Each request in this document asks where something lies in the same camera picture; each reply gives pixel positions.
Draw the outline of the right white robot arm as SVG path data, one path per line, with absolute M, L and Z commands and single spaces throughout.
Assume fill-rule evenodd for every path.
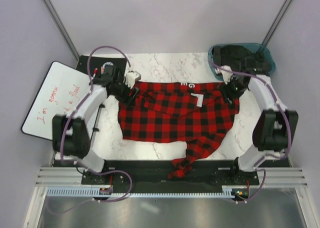
M 284 105 L 268 75 L 233 71 L 227 65 L 213 66 L 214 72 L 223 78 L 219 90 L 227 103 L 234 103 L 244 91 L 249 90 L 261 111 L 252 132 L 252 145 L 233 161 L 230 168 L 230 181 L 240 185 L 248 175 L 256 172 L 267 158 L 283 160 L 288 157 L 299 115 Z

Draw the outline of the red black plaid shirt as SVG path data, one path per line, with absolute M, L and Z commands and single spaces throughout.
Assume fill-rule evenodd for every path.
M 240 101 L 228 101 L 220 82 L 138 82 L 133 105 L 118 104 L 124 140 L 152 143 L 185 142 L 183 158 L 172 160 L 169 179 L 183 178 L 192 163 L 205 159 L 221 145 L 240 111 Z

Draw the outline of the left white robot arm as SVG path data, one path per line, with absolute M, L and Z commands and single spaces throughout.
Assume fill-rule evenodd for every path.
M 114 65 L 108 65 L 103 73 L 90 78 L 88 93 L 72 111 L 52 118 L 53 150 L 59 152 L 61 158 L 71 157 L 93 172 L 92 179 L 99 185 L 109 181 L 110 173 L 105 169 L 105 160 L 93 151 L 87 124 L 110 95 L 121 104 L 131 106 L 139 92 L 134 85 L 140 79 L 141 74 L 136 71 L 124 74 Z

